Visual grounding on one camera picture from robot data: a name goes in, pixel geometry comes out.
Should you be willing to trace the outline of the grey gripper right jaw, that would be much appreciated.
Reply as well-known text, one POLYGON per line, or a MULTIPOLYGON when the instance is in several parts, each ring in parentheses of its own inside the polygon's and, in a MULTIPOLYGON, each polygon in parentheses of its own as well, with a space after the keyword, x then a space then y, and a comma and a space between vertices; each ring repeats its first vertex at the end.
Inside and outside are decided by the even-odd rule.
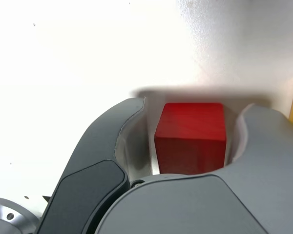
POLYGON ((293 125, 247 106, 233 160, 201 175, 149 176, 108 209, 98 234, 293 234, 293 125))

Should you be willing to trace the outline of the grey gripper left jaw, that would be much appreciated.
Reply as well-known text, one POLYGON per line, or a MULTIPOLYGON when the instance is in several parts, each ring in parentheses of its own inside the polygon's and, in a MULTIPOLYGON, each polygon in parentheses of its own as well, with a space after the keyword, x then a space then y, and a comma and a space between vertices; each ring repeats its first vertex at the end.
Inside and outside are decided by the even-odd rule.
POLYGON ((99 116, 75 147, 36 232, 92 234, 109 207, 151 174, 146 100, 126 99, 99 116))

